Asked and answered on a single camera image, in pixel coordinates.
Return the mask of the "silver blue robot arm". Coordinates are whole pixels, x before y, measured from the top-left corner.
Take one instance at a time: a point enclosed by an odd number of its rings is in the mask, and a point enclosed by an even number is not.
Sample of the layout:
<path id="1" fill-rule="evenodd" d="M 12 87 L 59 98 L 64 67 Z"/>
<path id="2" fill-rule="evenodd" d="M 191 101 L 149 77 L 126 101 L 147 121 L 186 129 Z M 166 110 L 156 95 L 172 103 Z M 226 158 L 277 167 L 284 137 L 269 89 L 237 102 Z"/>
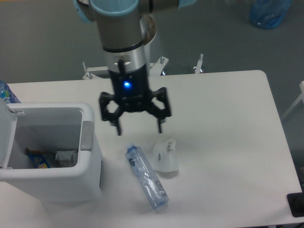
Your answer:
<path id="1" fill-rule="evenodd" d="M 142 18 L 155 11 L 182 8 L 193 0 L 75 0 L 79 16 L 95 21 L 114 94 L 99 97 L 101 118 L 122 130 L 119 118 L 124 112 L 147 111 L 161 125 L 171 116 L 167 89 L 152 91 L 148 80 L 148 63 L 144 53 Z"/>

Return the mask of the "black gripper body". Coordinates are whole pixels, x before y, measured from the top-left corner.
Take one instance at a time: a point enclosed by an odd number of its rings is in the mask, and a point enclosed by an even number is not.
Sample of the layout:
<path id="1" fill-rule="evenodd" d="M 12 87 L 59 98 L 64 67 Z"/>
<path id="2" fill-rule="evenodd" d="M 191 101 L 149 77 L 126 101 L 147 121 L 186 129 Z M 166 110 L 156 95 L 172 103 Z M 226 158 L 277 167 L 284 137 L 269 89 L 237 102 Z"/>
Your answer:
<path id="1" fill-rule="evenodd" d="M 110 70 L 109 74 L 114 90 L 111 101 L 117 104 L 116 114 L 149 111 L 153 107 L 146 65 L 132 71 L 119 65 L 117 72 Z"/>

